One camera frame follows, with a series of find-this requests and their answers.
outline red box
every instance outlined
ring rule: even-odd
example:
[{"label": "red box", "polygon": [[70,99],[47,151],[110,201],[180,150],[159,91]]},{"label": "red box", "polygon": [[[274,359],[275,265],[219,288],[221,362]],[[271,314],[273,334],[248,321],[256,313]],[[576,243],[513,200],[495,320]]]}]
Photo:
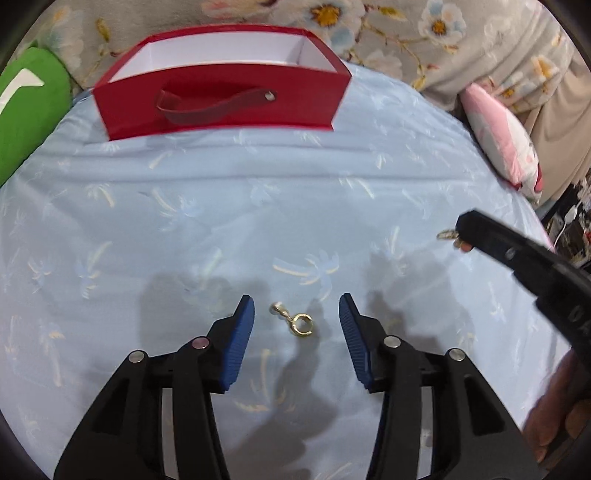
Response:
[{"label": "red box", "polygon": [[207,25],[148,37],[93,94],[111,140],[211,127],[331,129],[350,79],[306,30]]}]

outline red box handle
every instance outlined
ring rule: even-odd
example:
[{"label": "red box handle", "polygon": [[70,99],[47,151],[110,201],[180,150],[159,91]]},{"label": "red box handle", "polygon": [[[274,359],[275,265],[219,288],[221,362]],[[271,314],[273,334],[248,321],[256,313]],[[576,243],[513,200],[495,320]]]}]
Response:
[{"label": "red box handle", "polygon": [[207,125],[238,110],[270,104],[276,98],[277,94],[269,89],[253,88],[195,108],[193,105],[196,102],[206,103],[208,100],[176,95],[162,89],[157,95],[156,108],[175,125]]}]

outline gold charm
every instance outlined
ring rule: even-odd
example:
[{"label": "gold charm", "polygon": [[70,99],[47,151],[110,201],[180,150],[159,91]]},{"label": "gold charm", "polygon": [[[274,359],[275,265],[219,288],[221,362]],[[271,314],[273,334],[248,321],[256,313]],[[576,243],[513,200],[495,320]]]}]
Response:
[{"label": "gold charm", "polygon": [[463,252],[470,252],[473,246],[460,239],[460,235],[455,230],[444,230],[437,234],[437,240],[453,240],[453,246]]},{"label": "gold charm", "polygon": [[[287,309],[283,306],[283,304],[280,301],[277,301],[273,305],[271,305],[271,313],[282,316],[289,324],[290,330],[294,335],[298,337],[307,337],[308,335],[312,335],[314,321],[312,320],[312,317],[307,313],[297,313],[292,318],[290,313],[287,311]],[[308,330],[302,332],[300,329],[298,329],[297,322],[299,320],[303,320],[308,324]]]},{"label": "gold charm", "polygon": [[459,235],[455,230],[444,230],[437,234],[437,240],[456,240],[458,238]]}]

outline bed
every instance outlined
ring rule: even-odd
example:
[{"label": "bed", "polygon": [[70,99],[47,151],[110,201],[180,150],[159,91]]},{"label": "bed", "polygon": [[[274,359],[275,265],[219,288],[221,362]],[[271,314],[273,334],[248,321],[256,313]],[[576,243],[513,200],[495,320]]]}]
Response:
[{"label": "bed", "polygon": [[[381,402],[355,378],[344,292],[417,349],[464,349],[523,424],[569,346],[508,270],[436,235],[473,208],[542,243],[544,230],[459,121],[350,70],[334,132],[108,142],[86,95],[0,190],[0,410],[50,478],[130,351],[175,351],[244,293],[255,327],[238,382],[214,398],[234,479],[364,476]],[[293,336],[277,301],[314,335]]]}]

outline floral fabric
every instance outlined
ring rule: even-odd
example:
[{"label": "floral fabric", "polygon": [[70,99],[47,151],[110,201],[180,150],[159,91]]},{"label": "floral fabric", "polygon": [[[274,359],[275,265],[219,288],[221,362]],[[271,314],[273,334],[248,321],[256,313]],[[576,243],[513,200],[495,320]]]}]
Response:
[{"label": "floral fabric", "polygon": [[574,52],[537,0],[57,0],[20,51],[49,48],[87,88],[146,36],[213,22],[306,28],[445,109],[478,82],[512,111],[530,110],[550,98]]}]

